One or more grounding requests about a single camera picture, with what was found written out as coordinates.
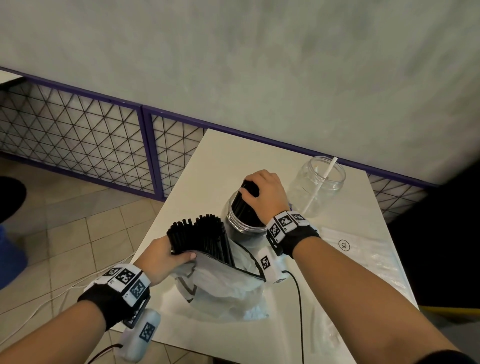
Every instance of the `hand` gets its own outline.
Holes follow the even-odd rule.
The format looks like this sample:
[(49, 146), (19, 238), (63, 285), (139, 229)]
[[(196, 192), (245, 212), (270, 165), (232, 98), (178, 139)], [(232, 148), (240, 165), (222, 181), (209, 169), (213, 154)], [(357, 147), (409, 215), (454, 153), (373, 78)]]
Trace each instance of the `hand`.
[(248, 175), (245, 179), (255, 182), (260, 190), (260, 195), (253, 197), (246, 189), (240, 188), (241, 197), (255, 210), (262, 223), (266, 225), (273, 216), (290, 210), (287, 194), (276, 173), (260, 170)]
[(145, 272), (150, 279), (150, 286), (159, 284), (174, 268), (195, 259), (197, 256), (192, 252), (172, 255), (171, 249), (168, 236), (154, 239), (133, 263)]

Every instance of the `clear plastic jar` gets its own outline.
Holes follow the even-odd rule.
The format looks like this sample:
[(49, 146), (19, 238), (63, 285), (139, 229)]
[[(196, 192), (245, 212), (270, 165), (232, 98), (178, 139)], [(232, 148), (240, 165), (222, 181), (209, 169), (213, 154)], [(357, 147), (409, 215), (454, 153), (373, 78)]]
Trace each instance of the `clear plastic jar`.
[(222, 211), (221, 217), (225, 224), (227, 236), (245, 248), (255, 248), (267, 234), (267, 227), (249, 226), (238, 220), (232, 211), (232, 203), (236, 195), (237, 191), (227, 201)]
[[(317, 216), (326, 202), (340, 191), (346, 177), (341, 165), (335, 163), (327, 178), (322, 177), (331, 161), (328, 157), (313, 157), (302, 166), (287, 192), (293, 210), (305, 217)], [(304, 211), (312, 196), (310, 206)]]

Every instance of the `bundle of black straws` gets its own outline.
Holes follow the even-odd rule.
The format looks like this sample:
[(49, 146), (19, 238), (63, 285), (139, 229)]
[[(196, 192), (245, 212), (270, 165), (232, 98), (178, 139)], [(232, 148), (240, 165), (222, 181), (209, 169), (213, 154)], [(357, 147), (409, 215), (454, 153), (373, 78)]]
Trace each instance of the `bundle of black straws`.
[[(250, 192), (253, 197), (258, 197), (260, 195), (260, 190), (254, 182), (243, 180), (241, 186)], [(265, 226), (258, 218), (254, 209), (242, 199), (240, 192), (237, 193), (232, 202), (232, 211), (235, 217), (245, 225), (253, 226), (254, 228)]]
[(192, 223), (191, 219), (188, 219), (188, 222), (183, 219), (170, 226), (167, 236), (172, 245), (172, 253), (198, 250), (235, 267), (223, 221), (212, 214), (200, 215), (195, 220), (196, 222)]

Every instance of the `black cable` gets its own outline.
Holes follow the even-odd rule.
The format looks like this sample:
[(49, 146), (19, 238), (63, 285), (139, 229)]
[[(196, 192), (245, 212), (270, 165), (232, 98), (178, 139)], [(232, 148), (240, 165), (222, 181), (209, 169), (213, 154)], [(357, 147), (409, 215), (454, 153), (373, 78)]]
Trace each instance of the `black cable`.
[(102, 356), (103, 354), (105, 354), (107, 351), (109, 351), (110, 349), (113, 349), (113, 348), (122, 348), (123, 345), (122, 344), (113, 344), (113, 345), (110, 345), (110, 346), (107, 346), (105, 349), (103, 349), (101, 352), (99, 352), (97, 355), (95, 355), (87, 364), (92, 364), (95, 360), (97, 360), (100, 356)]
[(300, 306), (300, 340), (301, 340), (301, 362), (302, 364), (305, 364), (305, 356), (303, 354), (303, 319), (302, 319), (302, 314), (301, 314), (301, 296), (300, 296), (300, 287), (299, 283), (297, 282), (297, 279), (295, 276), (290, 273), (288, 270), (282, 270), (282, 273), (288, 273), (292, 276), (293, 280), (295, 281), (295, 284), (297, 285), (297, 291), (299, 293), (299, 306)]

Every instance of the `jar filled with black straws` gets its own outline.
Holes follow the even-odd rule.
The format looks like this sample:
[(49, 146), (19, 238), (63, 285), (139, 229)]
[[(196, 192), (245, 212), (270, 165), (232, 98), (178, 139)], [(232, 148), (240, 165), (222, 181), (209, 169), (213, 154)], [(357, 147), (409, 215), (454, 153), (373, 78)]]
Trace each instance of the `jar filled with black straws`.
[[(254, 197), (259, 190), (255, 183), (243, 181), (242, 185)], [(235, 192), (224, 208), (225, 230), (228, 237), (246, 248), (255, 248), (267, 234), (267, 227), (258, 219), (255, 211)]]

